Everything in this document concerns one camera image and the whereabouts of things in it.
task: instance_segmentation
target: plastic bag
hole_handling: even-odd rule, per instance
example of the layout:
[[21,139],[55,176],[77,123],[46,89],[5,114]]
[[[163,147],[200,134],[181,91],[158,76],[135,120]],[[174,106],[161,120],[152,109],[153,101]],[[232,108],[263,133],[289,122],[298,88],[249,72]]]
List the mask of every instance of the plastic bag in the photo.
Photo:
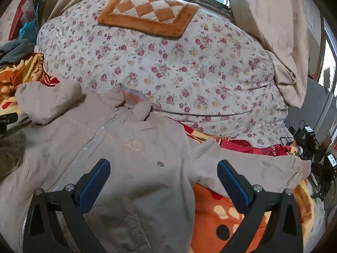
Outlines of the plastic bag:
[[29,23],[34,21],[35,19],[35,7],[34,7],[34,0],[27,0],[21,6],[22,10],[22,17],[20,19],[21,24]]

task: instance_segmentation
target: beige jacket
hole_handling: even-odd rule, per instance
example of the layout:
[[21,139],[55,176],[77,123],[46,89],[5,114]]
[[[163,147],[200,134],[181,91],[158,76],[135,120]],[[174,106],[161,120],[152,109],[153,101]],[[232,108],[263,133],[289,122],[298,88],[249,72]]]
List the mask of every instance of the beige jacket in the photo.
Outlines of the beige jacket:
[[105,249],[118,253],[186,253],[194,223],[192,187],[200,182],[226,196],[216,174],[222,159],[268,191],[294,188],[309,174],[310,162],[296,156],[190,141],[179,123],[150,112],[143,94],[123,86],[99,95],[82,92],[77,82],[53,88],[32,82],[20,85],[16,98],[26,114],[0,139],[0,145],[5,139],[13,147],[23,144],[21,165],[0,182],[0,232],[15,252],[22,248],[34,189],[57,191],[76,183],[100,158],[110,161],[111,174],[85,219]]

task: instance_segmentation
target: bed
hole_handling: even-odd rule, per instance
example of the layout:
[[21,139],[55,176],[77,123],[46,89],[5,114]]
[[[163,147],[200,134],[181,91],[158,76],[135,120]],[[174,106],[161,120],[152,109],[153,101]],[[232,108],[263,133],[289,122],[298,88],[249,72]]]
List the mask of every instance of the bed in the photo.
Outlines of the bed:
[[[179,40],[101,26],[97,17],[108,2],[84,0],[41,28],[35,51],[44,54],[50,75],[98,93],[121,82],[143,92],[163,115],[254,147],[290,136],[271,60],[254,38],[203,8]],[[315,214],[306,252],[325,229],[322,203]]]

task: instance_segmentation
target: jacket sleeve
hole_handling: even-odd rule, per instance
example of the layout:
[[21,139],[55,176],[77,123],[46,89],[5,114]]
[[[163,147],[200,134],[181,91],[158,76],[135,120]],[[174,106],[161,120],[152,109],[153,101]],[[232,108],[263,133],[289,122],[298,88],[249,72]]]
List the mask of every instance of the jacket sleeve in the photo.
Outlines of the jacket sleeve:
[[271,192],[293,189],[310,174],[310,161],[303,161],[297,156],[271,157],[236,152],[221,148],[213,139],[201,144],[191,140],[190,145],[197,183],[226,197],[228,194],[217,176],[217,165],[221,160],[228,160],[252,185],[259,184]]
[[63,81],[54,87],[30,82],[19,85],[15,97],[33,123],[46,125],[82,98],[82,88],[77,81]]

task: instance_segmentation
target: jacket zipper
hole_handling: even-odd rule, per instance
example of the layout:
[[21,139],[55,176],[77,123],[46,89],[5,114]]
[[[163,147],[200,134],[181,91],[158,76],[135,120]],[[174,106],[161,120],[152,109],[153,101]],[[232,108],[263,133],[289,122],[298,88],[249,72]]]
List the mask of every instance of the jacket zipper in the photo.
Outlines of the jacket zipper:
[[[55,192],[60,186],[61,184],[63,184],[63,182],[66,180],[66,178],[68,177],[70,171],[78,164],[78,162],[81,160],[81,158],[83,157],[84,153],[92,146],[92,144],[98,139],[98,137],[102,134],[103,130],[105,129],[105,127],[107,125],[110,125],[111,122],[114,120],[114,118],[112,118],[110,121],[106,122],[104,125],[102,125],[99,130],[97,131],[95,137],[90,140],[85,147],[82,149],[82,151],[80,152],[80,155],[72,162],[71,166],[68,168],[67,172],[65,173],[65,175],[63,176],[63,178],[57,183],[57,185],[55,185],[54,187],[50,188],[47,190],[47,192]],[[27,216],[28,216],[28,210],[26,212],[26,215],[21,223],[21,231],[20,231],[20,236],[19,236],[19,248],[20,248],[20,252],[23,253],[23,238],[24,238],[24,234],[25,234],[25,229],[26,229],[26,224],[27,224]]]

